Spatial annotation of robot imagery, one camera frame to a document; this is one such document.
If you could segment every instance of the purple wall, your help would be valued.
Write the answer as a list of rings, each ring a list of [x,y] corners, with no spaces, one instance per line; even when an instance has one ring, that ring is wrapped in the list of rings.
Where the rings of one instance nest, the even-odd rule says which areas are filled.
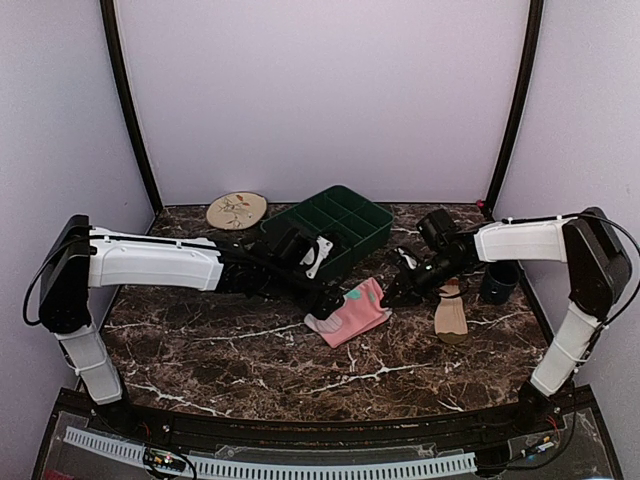
[[[474,202],[513,96],[526,0],[118,2],[167,204],[233,190]]]
[[[3,2],[0,12],[0,476],[25,479],[58,389],[75,384],[53,336],[22,323],[27,284],[70,215],[143,232],[152,212],[99,3]],[[113,292],[100,293],[98,321]]]
[[[599,205],[640,238],[640,3],[554,0],[545,8],[497,213],[549,215]],[[539,263],[527,271],[557,327],[568,303],[566,267]],[[603,335],[579,377],[593,386],[625,478],[640,478],[639,315],[636,302]]]

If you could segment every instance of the black vertical frame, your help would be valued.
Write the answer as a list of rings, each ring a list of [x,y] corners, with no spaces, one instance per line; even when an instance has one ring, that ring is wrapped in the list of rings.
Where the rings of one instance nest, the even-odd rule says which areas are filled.
[[[522,47],[522,57],[520,59],[520,69],[516,80],[516,88],[513,94],[511,110],[507,119],[507,127],[500,146],[500,153],[496,161],[489,191],[484,201],[484,213],[490,216],[498,201],[500,189],[504,183],[509,161],[513,153],[513,147],[518,136],[520,128],[520,120],[524,111],[524,104],[527,99],[529,83],[531,81],[531,73],[533,71],[533,61],[536,56],[536,48],[538,46],[538,36],[540,35],[540,25],[542,23],[542,8],[544,0],[531,0],[529,4],[529,19],[527,21],[527,30],[524,37],[524,45]]]
[[[120,44],[120,35],[118,34],[118,21],[116,18],[116,9],[114,0],[100,0],[100,9],[102,11],[102,22],[104,24],[104,33],[107,39],[107,47],[109,49],[109,57],[111,58],[111,68],[113,70],[113,78],[118,90],[120,98],[120,107],[124,115],[124,121],[129,132],[129,139],[133,147],[133,153],[138,163],[138,169],[147,191],[147,196],[151,202],[151,207],[156,215],[163,208],[158,185],[153,177],[149,157],[142,140],[142,132],[138,124],[138,117],[131,96],[131,88],[129,79],[127,78],[127,70],[124,63],[124,55],[122,54],[122,45]]]

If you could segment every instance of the dark mug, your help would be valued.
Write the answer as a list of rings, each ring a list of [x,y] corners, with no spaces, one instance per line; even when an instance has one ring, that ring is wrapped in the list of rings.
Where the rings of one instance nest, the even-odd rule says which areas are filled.
[[[507,303],[520,280],[520,269],[515,262],[495,262],[487,265],[480,285],[480,298],[492,305]]]

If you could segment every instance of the round plate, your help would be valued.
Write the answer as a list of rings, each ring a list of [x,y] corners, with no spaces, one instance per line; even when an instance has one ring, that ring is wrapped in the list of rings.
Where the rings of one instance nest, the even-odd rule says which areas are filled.
[[[229,193],[216,199],[207,210],[207,222],[222,230],[253,227],[267,212],[267,200],[257,193]]]

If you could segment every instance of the marble tabletop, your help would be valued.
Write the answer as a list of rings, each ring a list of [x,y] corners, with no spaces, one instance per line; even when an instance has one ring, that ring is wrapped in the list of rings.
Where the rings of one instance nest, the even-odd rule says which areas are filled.
[[[429,250],[416,222],[435,204],[390,204],[387,247],[360,262],[347,286],[395,275],[385,252]],[[473,205],[444,205],[462,226],[483,220]],[[206,206],[169,207],[150,234],[237,239],[205,220]],[[274,205],[269,213],[287,206]],[[302,323],[287,300],[247,299],[170,287],[123,287],[102,336],[136,404],[204,415],[287,421],[382,420],[477,410],[515,402],[546,343],[523,292],[502,306],[478,298],[482,273],[463,296],[468,339],[442,343],[435,300],[396,309],[383,325],[336,349]]]

